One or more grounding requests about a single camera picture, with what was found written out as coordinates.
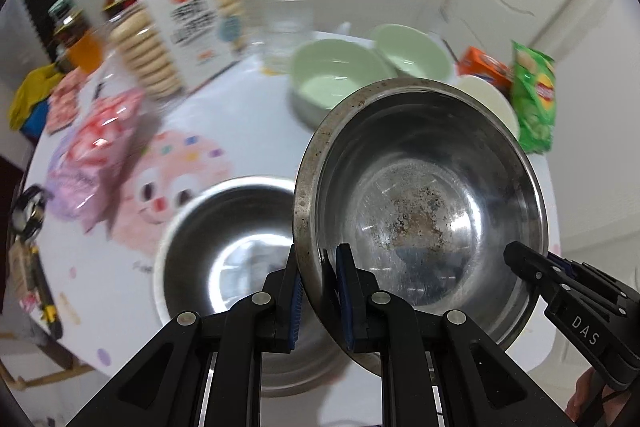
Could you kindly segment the person's right hand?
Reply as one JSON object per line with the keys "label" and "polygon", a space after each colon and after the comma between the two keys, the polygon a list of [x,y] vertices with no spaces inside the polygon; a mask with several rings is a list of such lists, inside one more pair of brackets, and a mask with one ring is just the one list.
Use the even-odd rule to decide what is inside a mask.
{"label": "person's right hand", "polygon": [[[587,369],[587,371],[585,371],[585,373],[582,373],[582,375],[580,375],[580,377],[576,381],[574,395],[572,395],[568,400],[565,409],[565,413],[571,421],[577,421],[577,418],[582,413],[582,409],[588,402],[593,374],[594,369],[590,367],[589,369]],[[604,398],[609,395],[611,391],[611,388],[605,386],[602,391],[602,400],[604,400]],[[608,407],[608,405],[606,404],[603,404],[605,420],[608,424],[611,424],[613,421],[612,418],[614,418],[614,416],[610,414],[608,409],[610,409],[610,407]]]}

